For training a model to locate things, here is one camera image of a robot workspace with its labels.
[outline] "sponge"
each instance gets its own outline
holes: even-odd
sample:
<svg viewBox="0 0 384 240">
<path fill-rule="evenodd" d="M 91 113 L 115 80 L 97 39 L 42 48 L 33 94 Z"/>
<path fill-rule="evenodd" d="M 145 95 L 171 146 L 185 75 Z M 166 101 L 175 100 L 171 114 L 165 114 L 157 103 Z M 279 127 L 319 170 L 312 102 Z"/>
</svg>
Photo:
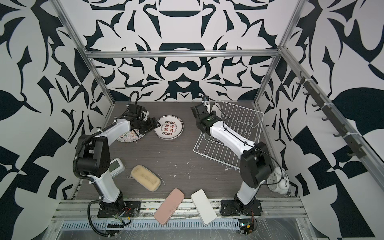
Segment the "sponge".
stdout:
<svg viewBox="0 0 384 240">
<path fill-rule="evenodd" d="M 141 165 L 132 169 L 131 177 L 151 192 L 156 191 L 161 184 L 160 179 L 153 172 Z"/>
</svg>

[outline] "white cable tie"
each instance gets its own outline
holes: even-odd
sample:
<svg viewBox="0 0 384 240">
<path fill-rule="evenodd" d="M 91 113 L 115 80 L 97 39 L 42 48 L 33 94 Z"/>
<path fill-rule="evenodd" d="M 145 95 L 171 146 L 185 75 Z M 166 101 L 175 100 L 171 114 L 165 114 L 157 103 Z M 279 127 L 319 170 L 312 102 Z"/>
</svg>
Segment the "white cable tie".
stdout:
<svg viewBox="0 0 384 240">
<path fill-rule="evenodd" d="M 323 106 L 320 108 L 320 110 L 322 110 L 327 105 L 334 105 L 334 104 L 333 103 L 324 103 Z"/>
<path fill-rule="evenodd" d="M 348 136 L 348 135 L 352 135 L 352 134 L 358 134 L 358 135 L 360 135 L 358 132 L 347 132 L 347 133 L 343 136 L 343 138 L 345 138 L 345 137 Z"/>
</svg>

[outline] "black and white patterned wall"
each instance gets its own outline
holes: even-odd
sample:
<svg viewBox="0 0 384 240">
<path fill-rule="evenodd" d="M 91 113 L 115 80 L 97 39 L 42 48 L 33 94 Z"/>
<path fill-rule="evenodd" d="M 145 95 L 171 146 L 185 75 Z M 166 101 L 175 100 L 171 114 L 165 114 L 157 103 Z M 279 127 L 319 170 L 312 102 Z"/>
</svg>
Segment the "black and white patterned wall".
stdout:
<svg viewBox="0 0 384 240">
<path fill-rule="evenodd" d="M 253 100 L 271 57 L 103 58 L 95 60 L 116 101 Z"/>
<path fill-rule="evenodd" d="M 384 158 L 384 2 L 310 0 L 288 49 Z M 281 60 L 259 105 L 318 237 L 382 239 L 384 192 Z"/>
<path fill-rule="evenodd" d="M 92 51 L 276 49 L 297 0 L 64 0 Z M 253 100 L 270 58 L 98 59 L 115 100 Z"/>
<path fill-rule="evenodd" d="M 48 226 L 76 178 L 77 138 L 110 107 L 47 0 L 0 0 L 1 239 Z"/>
</svg>

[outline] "wire dish rack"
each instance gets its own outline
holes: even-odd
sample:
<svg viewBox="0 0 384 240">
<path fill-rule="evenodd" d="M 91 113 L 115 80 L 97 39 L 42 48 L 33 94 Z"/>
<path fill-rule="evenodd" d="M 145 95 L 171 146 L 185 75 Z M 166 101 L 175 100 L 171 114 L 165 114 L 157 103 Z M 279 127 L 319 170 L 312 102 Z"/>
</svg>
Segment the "wire dish rack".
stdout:
<svg viewBox="0 0 384 240">
<path fill-rule="evenodd" d="M 264 113 L 223 101 L 210 103 L 210 107 L 212 111 L 217 112 L 217 116 L 225 124 L 238 134 L 255 143 L 260 141 Z M 193 151 L 200 154 L 201 157 L 215 160 L 222 165 L 225 164 L 230 169 L 240 170 L 240 159 L 237 155 L 220 140 L 206 133 L 200 134 Z"/>
</svg>

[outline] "speckled plate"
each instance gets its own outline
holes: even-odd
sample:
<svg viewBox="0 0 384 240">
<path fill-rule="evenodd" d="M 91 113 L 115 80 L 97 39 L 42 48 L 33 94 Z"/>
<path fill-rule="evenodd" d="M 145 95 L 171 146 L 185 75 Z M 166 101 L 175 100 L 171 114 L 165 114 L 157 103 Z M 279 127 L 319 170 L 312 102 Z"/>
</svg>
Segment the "speckled plate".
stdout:
<svg viewBox="0 0 384 240">
<path fill-rule="evenodd" d="M 139 137 L 137 137 L 137 135 L 134 131 L 130 131 L 130 132 L 126 132 L 123 135 L 121 135 L 120 137 L 118 137 L 117 141 L 119 141 L 119 142 L 134 142 L 134 141 L 142 138 L 144 135 L 139 135 Z"/>
<path fill-rule="evenodd" d="M 160 127 L 155 128 L 155 133 L 161 139 L 172 140 L 183 132 L 184 125 L 178 117 L 166 115 L 157 121 L 160 123 Z"/>
</svg>

